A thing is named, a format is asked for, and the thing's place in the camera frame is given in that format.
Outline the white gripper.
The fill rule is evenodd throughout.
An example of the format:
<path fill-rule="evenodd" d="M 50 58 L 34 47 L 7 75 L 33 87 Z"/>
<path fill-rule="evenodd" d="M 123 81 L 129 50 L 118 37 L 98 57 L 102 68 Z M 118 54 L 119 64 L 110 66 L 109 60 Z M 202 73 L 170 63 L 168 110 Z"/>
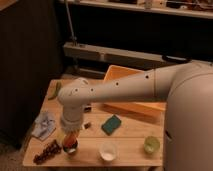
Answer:
<path fill-rule="evenodd" d="M 84 109 L 82 107 L 64 107 L 60 117 L 60 125 L 65 133 L 75 132 L 81 129 L 83 124 Z"/>

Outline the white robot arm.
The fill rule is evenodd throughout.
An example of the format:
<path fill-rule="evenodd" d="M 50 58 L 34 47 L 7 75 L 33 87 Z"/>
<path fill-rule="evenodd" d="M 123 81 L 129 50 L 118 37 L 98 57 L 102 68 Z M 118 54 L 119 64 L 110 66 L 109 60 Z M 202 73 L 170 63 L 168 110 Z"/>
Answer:
<path fill-rule="evenodd" d="M 79 78 L 58 101 L 66 133 L 80 129 L 91 102 L 164 101 L 164 171 L 213 171 L 213 66 L 178 64 L 94 85 Z"/>

